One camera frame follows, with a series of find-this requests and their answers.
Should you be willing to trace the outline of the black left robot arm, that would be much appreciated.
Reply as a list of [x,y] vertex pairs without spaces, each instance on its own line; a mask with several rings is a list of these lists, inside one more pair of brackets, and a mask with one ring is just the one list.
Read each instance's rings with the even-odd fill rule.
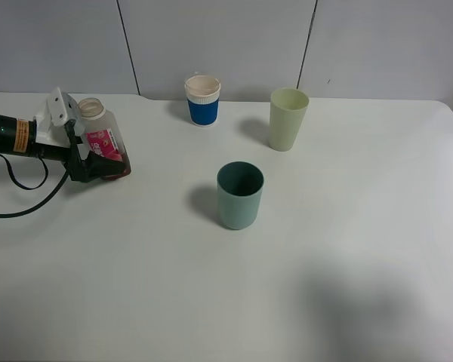
[[59,161],[72,181],[88,183],[98,178],[116,177],[126,171],[126,163],[105,158],[94,152],[81,158],[75,135],[76,120],[61,127],[71,144],[67,147],[45,145],[39,142],[36,121],[24,121],[0,115],[0,155],[16,155],[41,160]]

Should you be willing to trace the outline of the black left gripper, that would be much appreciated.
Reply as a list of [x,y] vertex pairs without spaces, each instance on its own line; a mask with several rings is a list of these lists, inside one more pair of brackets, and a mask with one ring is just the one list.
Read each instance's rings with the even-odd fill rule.
[[60,161],[72,181],[86,183],[89,179],[119,179],[128,173],[128,164],[89,152],[81,158],[79,144],[84,128],[76,118],[63,118],[56,126],[50,118],[31,122],[29,157]]

